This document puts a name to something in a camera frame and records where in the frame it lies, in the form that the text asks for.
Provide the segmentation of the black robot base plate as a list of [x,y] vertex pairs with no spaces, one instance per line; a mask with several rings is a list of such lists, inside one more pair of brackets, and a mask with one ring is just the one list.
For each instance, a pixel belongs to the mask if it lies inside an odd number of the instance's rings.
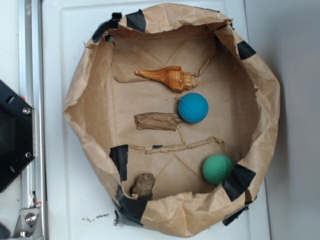
[[33,108],[0,82],[0,191],[3,193],[35,158]]

